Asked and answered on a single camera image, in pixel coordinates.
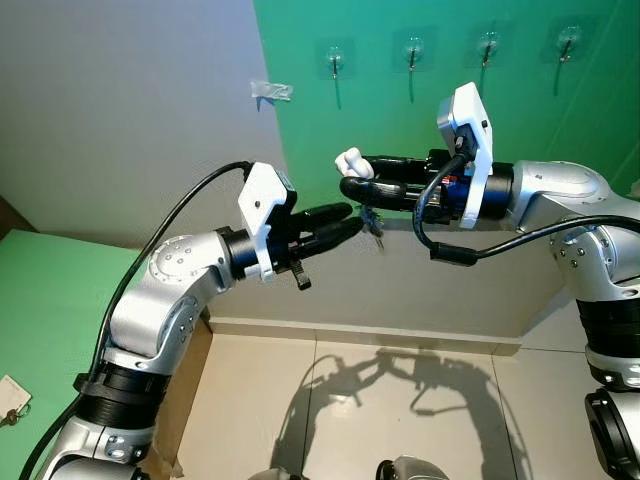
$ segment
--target small white object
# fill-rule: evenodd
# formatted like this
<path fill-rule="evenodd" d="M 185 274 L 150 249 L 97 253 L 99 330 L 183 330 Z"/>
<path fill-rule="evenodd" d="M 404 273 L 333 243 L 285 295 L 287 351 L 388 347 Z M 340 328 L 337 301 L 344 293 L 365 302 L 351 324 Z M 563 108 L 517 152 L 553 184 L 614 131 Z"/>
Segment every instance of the small white object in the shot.
<path fill-rule="evenodd" d="M 351 147 L 336 157 L 336 167 L 343 177 L 373 178 L 373 167 L 367 162 L 360 150 Z"/>
<path fill-rule="evenodd" d="M 256 251 L 260 278 L 263 282 L 271 280 L 274 276 L 271 257 L 267 250 L 267 236 L 271 230 L 267 220 L 273 207 L 284 205 L 286 200 L 287 190 L 282 176 L 267 163 L 254 163 L 238 197 L 238 206 L 242 213 L 242 224 L 251 236 Z M 247 276 L 257 273 L 257 269 L 245 271 Z"/>
<path fill-rule="evenodd" d="M 492 173 L 493 164 L 493 131 L 475 83 L 469 82 L 456 88 L 452 114 L 454 128 L 469 124 L 478 144 L 475 161 L 465 172 L 471 175 L 471 184 L 467 204 L 460 219 L 461 228 L 473 228 L 480 214 L 484 188 Z"/>
<path fill-rule="evenodd" d="M 31 394 L 22 388 L 9 375 L 5 375 L 0 380 L 0 420 L 4 418 L 9 410 L 20 413 L 31 399 Z"/>
<path fill-rule="evenodd" d="M 251 96 L 253 98 L 270 98 L 273 100 L 291 101 L 293 85 L 269 83 L 262 80 L 251 80 Z"/>

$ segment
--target cable connector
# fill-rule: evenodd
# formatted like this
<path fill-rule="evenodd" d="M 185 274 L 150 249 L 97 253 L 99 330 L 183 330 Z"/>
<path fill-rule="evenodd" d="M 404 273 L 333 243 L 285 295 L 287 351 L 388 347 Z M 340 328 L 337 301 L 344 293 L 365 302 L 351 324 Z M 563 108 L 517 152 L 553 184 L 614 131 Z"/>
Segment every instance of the cable connector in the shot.
<path fill-rule="evenodd" d="M 471 267 L 478 262 L 478 252 L 473 248 L 458 247 L 448 243 L 434 242 L 429 254 L 431 260 Z"/>
<path fill-rule="evenodd" d="M 456 154 L 464 155 L 467 162 L 473 162 L 478 151 L 478 142 L 473 134 L 471 125 L 468 123 L 456 129 L 456 139 L 454 143 Z"/>

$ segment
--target green wall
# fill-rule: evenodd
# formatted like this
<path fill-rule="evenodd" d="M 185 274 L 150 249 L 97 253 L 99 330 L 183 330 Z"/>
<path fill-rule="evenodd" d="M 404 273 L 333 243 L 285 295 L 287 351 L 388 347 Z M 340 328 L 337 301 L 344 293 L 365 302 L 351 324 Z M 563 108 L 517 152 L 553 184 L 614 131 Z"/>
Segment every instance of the green wall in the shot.
<path fill-rule="evenodd" d="M 419 157 L 442 147 L 439 102 L 480 83 L 480 34 L 492 27 L 500 44 L 482 94 L 495 160 L 581 163 L 620 194 L 640 177 L 637 0 L 254 3 L 269 79 L 295 87 L 276 108 L 301 207 L 340 198 L 333 159 L 350 146 Z M 582 38 L 560 67 L 558 30 L 575 23 Z M 425 39 L 413 75 L 398 53 L 411 31 Z M 330 44 L 344 53 L 337 83 L 323 58 Z"/>

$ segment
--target keychain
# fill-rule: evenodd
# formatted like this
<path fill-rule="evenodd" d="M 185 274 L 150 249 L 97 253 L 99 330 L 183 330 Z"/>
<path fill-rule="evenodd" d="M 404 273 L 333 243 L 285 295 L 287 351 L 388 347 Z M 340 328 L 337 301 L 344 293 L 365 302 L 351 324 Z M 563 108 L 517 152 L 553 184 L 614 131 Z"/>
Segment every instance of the keychain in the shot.
<path fill-rule="evenodd" d="M 5 417 L 2 420 L 0 420 L 0 428 L 4 426 L 9 426 L 9 427 L 15 426 L 22 417 L 24 417 L 29 413 L 30 410 L 31 410 L 30 403 L 25 405 L 25 411 L 22 413 L 18 413 L 15 408 L 12 408 L 7 412 Z"/>
<path fill-rule="evenodd" d="M 382 236 L 384 235 L 384 232 L 382 231 L 384 219 L 382 218 L 382 215 L 374 211 L 373 208 L 368 205 L 360 205 L 359 208 L 360 218 L 362 218 L 365 230 L 373 235 L 380 253 L 384 254 L 384 244 L 382 243 Z"/>

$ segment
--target wall hook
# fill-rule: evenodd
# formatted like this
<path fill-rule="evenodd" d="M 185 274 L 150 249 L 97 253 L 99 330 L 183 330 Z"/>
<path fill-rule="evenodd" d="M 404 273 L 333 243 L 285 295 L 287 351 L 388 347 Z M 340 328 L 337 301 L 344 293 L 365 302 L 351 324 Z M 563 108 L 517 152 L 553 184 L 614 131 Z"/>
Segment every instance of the wall hook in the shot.
<path fill-rule="evenodd" d="M 331 78 L 336 80 L 338 78 L 338 71 L 344 66 L 342 49 L 340 47 L 331 47 L 327 52 L 327 59 L 329 60 Z"/>
<path fill-rule="evenodd" d="M 571 60 L 571 55 L 569 55 L 569 51 L 571 50 L 572 43 L 573 41 L 571 39 L 565 42 L 564 48 L 562 49 L 562 53 L 560 54 L 560 63 L 565 63 Z"/>
<path fill-rule="evenodd" d="M 482 55 L 482 68 L 487 68 L 491 62 L 491 57 L 498 50 L 499 35 L 496 31 L 489 31 L 480 38 L 480 53 Z"/>
<path fill-rule="evenodd" d="M 409 71 L 413 72 L 416 69 L 416 49 L 411 49 L 411 56 L 409 57 Z"/>
<path fill-rule="evenodd" d="M 581 34 L 582 30 L 577 25 L 566 27 L 560 32 L 557 42 L 558 50 L 560 50 L 560 63 L 566 63 L 571 60 L 571 52 L 578 46 Z"/>

